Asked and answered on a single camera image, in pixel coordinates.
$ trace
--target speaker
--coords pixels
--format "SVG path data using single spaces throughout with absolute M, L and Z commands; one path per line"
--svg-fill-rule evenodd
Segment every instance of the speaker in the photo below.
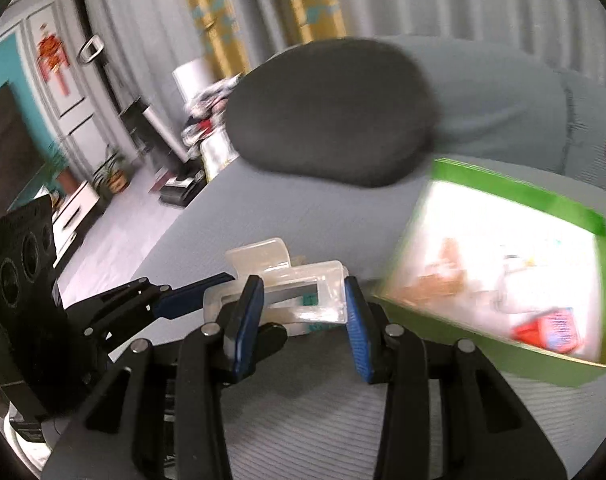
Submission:
M 0 387 L 25 420 L 73 406 L 70 330 L 54 276 L 49 196 L 0 218 Z
M 147 103 L 137 99 L 120 114 L 120 118 L 132 138 L 138 139 L 147 150 L 154 150 L 164 167 L 179 175 L 183 171 L 183 160 L 148 120 L 145 115 L 148 110 L 150 107 Z

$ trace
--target dark gray cushion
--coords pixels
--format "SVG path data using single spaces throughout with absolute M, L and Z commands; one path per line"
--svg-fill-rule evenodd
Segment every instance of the dark gray cushion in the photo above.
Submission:
M 365 187 L 413 171 L 436 122 L 416 63 L 360 39 L 286 50 L 241 80 L 225 112 L 232 144 L 254 166 Z
M 439 105 L 435 151 L 562 173 L 566 94 L 554 70 L 503 45 L 394 36 Z
M 557 73 L 568 102 L 562 173 L 606 190 L 606 88 L 571 70 Z

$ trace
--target white floor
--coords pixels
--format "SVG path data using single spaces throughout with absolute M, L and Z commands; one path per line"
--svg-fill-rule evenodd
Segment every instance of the white floor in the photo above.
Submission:
M 154 181 L 147 168 L 139 170 L 91 227 L 58 279 L 65 306 L 129 282 L 182 213 L 182 208 L 163 205 L 157 194 L 148 193 Z

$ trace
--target plant pot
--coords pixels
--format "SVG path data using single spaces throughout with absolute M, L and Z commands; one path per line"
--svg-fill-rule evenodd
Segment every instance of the plant pot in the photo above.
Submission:
M 61 171 L 56 180 L 61 184 L 63 191 L 67 195 L 74 193 L 81 185 L 69 168 L 65 168 L 65 170 Z
M 108 180 L 108 188 L 113 194 L 118 194 L 129 185 L 128 176 L 123 170 L 116 170 Z

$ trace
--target blue gripper pad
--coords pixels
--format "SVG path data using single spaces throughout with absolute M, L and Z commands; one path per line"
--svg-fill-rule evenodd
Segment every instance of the blue gripper pad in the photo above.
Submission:
M 238 378 L 245 376 L 252 363 L 254 342 L 256 341 L 264 302 L 263 280 L 258 276 L 250 276 L 238 300 L 238 306 L 245 307 L 235 341 L 234 374 Z
M 368 332 L 356 299 L 363 298 L 363 296 L 360 291 L 355 294 L 352 284 L 347 279 L 345 280 L 345 298 L 347 300 L 347 333 L 350 337 L 354 365 L 363 380 L 369 383 L 374 377 L 374 368 L 372 366 Z
M 160 301 L 154 306 L 152 313 L 156 319 L 176 319 L 203 308 L 203 294 L 214 285 L 231 282 L 234 279 L 227 272 L 221 272 L 210 276 L 205 280 L 190 283 L 171 292 L 166 292 Z

